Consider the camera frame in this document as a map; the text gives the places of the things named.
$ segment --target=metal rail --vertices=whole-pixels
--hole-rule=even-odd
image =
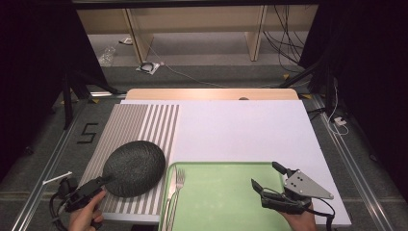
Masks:
[[[57,165],[64,154],[64,150],[66,148],[66,142],[68,141],[72,130],[74,129],[76,122],[78,120],[78,117],[82,113],[82,111],[85,109],[87,105],[87,100],[80,100],[78,102],[77,107],[77,114],[73,118],[71,124],[67,127],[66,130],[63,131],[57,146],[55,147],[53,153],[51,154],[50,159],[48,160],[48,163],[46,164],[44,170],[42,171],[41,176],[39,177],[39,180],[37,181],[34,189],[32,190],[30,196],[28,197],[26,203],[24,204],[24,207],[18,214],[12,231],[22,231],[26,230],[31,219],[33,218],[33,215],[39,205],[39,202],[41,200],[41,197],[45,191],[46,186],[42,185],[42,181],[50,179],[53,174],[55,169],[57,168]]]
[[[317,108],[323,108],[324,103],[320,96],[314,95],[314,104]],[[385,230],[385,231],[392,231],[394,230],[393,225],[391,224],[390,220],[388,219],[381,203],[378,201],[374,191],[371,189],[369,183],[367,182],[366,178],[362,170],[358,167],[357,163],[355,162],[351,151],[348,149],[347,145],[345,144],[343,137],[338,135],[340,134],[337,127],[332,128],[335,129],[335,132],[338,134],[333,133],[329,125],[327,124],[327,115],[322,114],[321,120],[323,121],[327,132],[329,133],[333,143],[336,145],[337,150],[339,151],[340,156],[344,162],[345,167],[347,168],[348,173],[350,174],[351,179],[354,182],[359,194],[361,195],[366,207],[374,221],[378,230]]]

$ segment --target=table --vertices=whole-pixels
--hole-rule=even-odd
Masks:
[[[238,100],[242,97],[249,100]],[[164,112],[165,108],[169,108],[169,112],[172,110],[169,116],[151,118]],[[139,117],[137,113],[142,110],[146,110],[149,116]],[[254,119],[248,122],[249,116]],[[143,120],[141,118],[149,122],[138,125],[144,127],[138,132],[129,121],[136,123]],[[163,139],[154,134],[141,135],[155,130],[154,126],[168,127],[166,134],[170,135]],[[240,132],[236,132],[234,127],[239,127]],[[273,159],[286,167],[300,168],[335,195],[335,200],[330,201],[336,209],[333,225],[350,224],[309,117],[294,90],[130,90],[126,100],[113,110],[96,147],[95,159],[103,160],[122,143],[137,139],[157,143],[164,150],[168,165],[177,162],[270,162]],[[98,163],[87,167],[83,182],[100,174],[95,169],[93,175],[87,174],[95,166]],[[162,203],[159,193],[163,185],[164,182],[159,183],[157,189],[138,199],[118,200],[107,196],[101,208],[104,210],[105,206],[110,206],[111,210],[109,213],[104,211],[105,218],[157,223]],[[315,209],[329,212],[322,203],[314,201],[314,204]],[[325,218],[317,217],[317,223],[324,224]]]

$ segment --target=white cable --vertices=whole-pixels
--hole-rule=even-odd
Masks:
[[[334,130],[331,128],[331,124],[330,124],[330,118],[331,118],[331,117],[333,116],[333,114],[336,112],[337,105],[338,105],[338,103],[339,103],[339,98],[338,98],[338,95],[337,95],[337,87],[336,87],[336,86],[334,87],[334,90],[335,90],[335,93],[336,93],[336,104],[335,104],[335,106],[334,106],[334,109],[333,109],[332,114],[330,115],[329,118],[326,119],[327,127],[330,129],[330,131],[331,131],[333,134],[337,134],[337,135],[339,135],[339,136],[345,136],[345,135],[348,134],[348,128],[347,128],[345,125],[342,125],[342,126],[345,128],[345,133],[340,133],[340,132],[334,131]]]
[[[153,52],[153,54],[154,54],[157,58],[159,58],[159,60],[161,60],[161,61],[165,64],[165,66],[166,66],[169,70],[171,70],[172,72],[174,72],[174,73],[176,73],[176,74],[179,74],[179,75],[183,75],[183,76],[185,76],[185,77],[187,77],[187,78],[189,78],[189,79],[192,79],[192,80],[194,80],[195,82],[200,83],[200,84],[205,84],[205,85],[210,85],[210,86],[216,86],[216,87],[223,88],[223,89],[230,89],[230,87],[226,87],[226,86],[223,86],[223,85],[218,85],[218,84],[213,84],[213,83],[208,83],[208,82],[199,81],[199,80],[197,80],[197,79],[191,77],[190,75],[187,75],[187,74],[178,72],[178,71],[176,71],[176,70],[173,70],[170,66],[168,66],[168,65],[166,64],[166,62],[163,61],[163,59],[156,53],[156,51],[150,46],[150,44],[149,44],[148,42],[146,42],[146,41],[145,41],[144,39],[142,39],[142,38],[141,38],[141,40],[142,40],[145,44],[147,44],[147,46],[148,46],[149,49]],[[262,88],[266,88],[266,87],[271,87],[271,85],[263,85],[263,86],[255,87],[255,89],[262,89]]]

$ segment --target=floor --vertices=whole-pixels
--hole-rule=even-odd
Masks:
[[[277,39],[282,37],[282,34],[279,33],[272,35]],[[298,33],[298,35],[300,40],[304,42],[307,33]],[[133,47],[118,43],[119,40],[127,37],[127,35],[89,36],[97,58],[104,54],[107,47],[112,46],[115,49],[112,68],[109,69],[108,67],[106,69],[110,81],[120,82],[119,78],[121,77],[113,75],[115,67],[131,67],[133,70],[138,66]],[[299,39],[293,39],[293,41],[298,46],[302,45]],[[283,50],[289,53],[291,57],[294,57],[293,52],[287,49],[286,46],[283,47]],[[265,37],[262,39],[258,61],[251,62],[247,54],[243,33],[155,35],[151,52],[146,60],[157,64],[165,63],[168,66],[197,66],[198,72],[202,71],[199,68],[200,66],[204,69],[208,66],[219,66],[219,69],[223,69],[226,66],[237,65],[257,69],[268,65],[276,65],[280,66],[283,73],[277,77],[279,81],[284,81],[284,74],[293,76],[297,71],[301,70],[301,67],[278,55]],[[189,78],[195,79],[199,78],[199,76],[189,74]],[[307,83],[307,78],[299,81],[299,83],[295,84],[295,89],[298,92],[307,92]],[[197,79],[196,88],[200,88],[200,86],[210,88],[211,86],[208,84],[203,86]],[[78,123],[89,123],[95,120],[101,121],[101,123],[106,122],[109,118],[109,114],[106,112],[119,100],[118,98],[109,98],[98,102],[96,102],[97,100],[86,102],[87,106],[81,112],[84,116],[78,119]],[[302,100],[308,111],[323,106],[323,101],[319,96]],[[77,110],[75,112],[78,113],[78,110],[81,109],[81,103],[78,102],[78,105],[75,105]],[[81,149],[71,150],[72,144],[77,140],[70,139],[67,146],[58,147],[57,144],[64,138],[64,134],[61,135],[61,127],[64,126],[64,120],[62,119],[64,118],[64,107],[61,98],[57,99],[54,109],[55,113],[47,119],[43,129],[38,131],[38,138],[33,141],[33,146],[36,147],[35,155],[23,156],[13,166],[10,174],[0,185],[0,218],[3,221],[7,220],[6,224],[0,227],[0,230],[13,228],[14,221],[26,205],[25,202],[30,199],[30,192],[33,192],[35,186],[40,183],[39,179],[42,170],[47,166],[47,162],[51,160],[52,154],[64,149],[64,155],[61,159],[55,161],[70,164],[65,166],[56,165],[54,171],[55,174],[65,173],[68,169],[76,166],[85,168],[86,159],[79,159],[80,161],[75,159],[75,162],[72,162],[72,160],[74,158],[84,158],[80,155],[81,152],[93,150],[96,146],[96,142],[94,142],[89,147],[83,146]],[[339,109],[338,113],[342,114],[344,111]],[[310,116],[311,123],[353,223],[351,227],[338,227],[337,229],[408,230],[408,220],[406,219],[408,218],[408,205],[399,195],[387,172],[382,169],[381,165],[370,159],[370,147],[367,145],[352,115],[346,118],[349,131],[344,136],[333,135],[327,129],[324,116],[313,116],[314,114]],[[73,137],[80,138],[81,132],[82,127],[81,129],[73,129]],[[357,166],[357,173],[353,173],[356,169],[353,166],[354,164],[352,167],[345,164],[349,162],[350,158]],[[41,192],[40,201],[37,201],[35,206],[37,211],[32,217],[29,217],[31,222],[27,224],[27,230],[55,230],[49,224],[50,217],[47,213],[47,202],[52,194],[51,192],[55,189],[55,186],[50,186],[46,191]],[[131,229],[135,230],[133,224],[122,223],[107,223],[102,228],[102,230]]]

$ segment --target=electrical wire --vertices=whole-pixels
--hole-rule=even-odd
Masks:
[[[147,46],[149,47],[149,49],[153,52],[153,54],[154,54],[159,60],[163,60],[162,57],[160,57],[160,56],[156,53],[156,51],[150,46],[150,44],[149,44],[148,42],[146,42],[146,41],[144,41],[144,42],[145,42],[145,44],[147,44]],[[182,72],[179,72],[179,71],[174,70],[174,69],[171,68],[169,65],[167,65],[166,62],[163,62],[163,63],[164,63],[164,66],[167,67],[170,71],[172,71],[172,72],[174,72],[174,73],[176,73],[176,74],[178,74],[178,75],[182,75],[182,76],[184,76],[184,77],[187,77],[187,78],[189,78],[189,79],[191,79],[191,80],[193,80],[193,81],[195,81],[195,82],[197,82],[197,83],[199,83],[199,84],[215,86],[215,87],[219,87],[219,88],[222,88],[222,89],[230,89],[230,88],[231,88],[231,87],[227,87],[227,86],[224,86],[224,85],[219,85],[219,84],[214,84],[214,83],[209,83],[209,82],[204,82],[204,81],[197,80],[197,79],[191,77],[191,76],[188,75],[188,74],[185,74],[185,73],[182,73]],[[271,87],[271,85],[263,85],[263,86],[255,87],[255,89],[270,88],[270,87]]]
[[[331,117],[333,116],[333,114],[336,112],[337,106],[338,106],[338,104],[339,104],[339,97],[338,97],[338,94],[337,94],[338,90],[337,90],[337,87],[336,87],[336,86],[334,87],[334,90],[335,90],[335,95],[336,95],[336,103],[335,103],[335,106],[334,106],[334,109],[333,109],[332,114],[330,115],[329,118],[326,119],[327,127],[330,129],[330,131],[331,131],[333,134],[337,134],[337,135],[339,135],[339,136],[345,136],[345,135],[348,134],[348,128],[347,128],[345,125],[342,125],[342,126],[345,128],[345,133],[340,133],[340,132],[334,131],[334,130],[331,128],[331,124],[330,124],[330,119],[331,119]]]
[[[57,212],[54,210],[54,199],[59,196],[59,194],[56,192],[54,193],[49,201],[48,204],[48,209],[50,211],[51,214],[51,218],[52,218],[52,223],[55,225],[55,227],[60,230],[60,231],[67,231],[67,229],[65,228],[65,226],[63,225],[63,222],[60,219],[60,215],[59,215],[59,211],[61,209],[61,207],[63,206],[64,202],[62,201],[60,203],[60,206],[58,207]]]

